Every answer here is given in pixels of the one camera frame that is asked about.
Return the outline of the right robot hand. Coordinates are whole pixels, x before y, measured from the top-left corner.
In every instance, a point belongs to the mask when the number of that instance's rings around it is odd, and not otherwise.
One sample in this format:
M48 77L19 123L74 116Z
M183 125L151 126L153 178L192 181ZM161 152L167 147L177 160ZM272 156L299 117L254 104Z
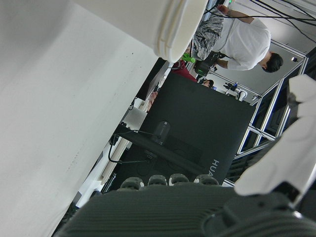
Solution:
M60 237L313 237L295 210L316 178L316 82L289 81L294 122L234 187L224 178L254 108L170 74L140 132L118 127L131 156L116 189L93 197Z

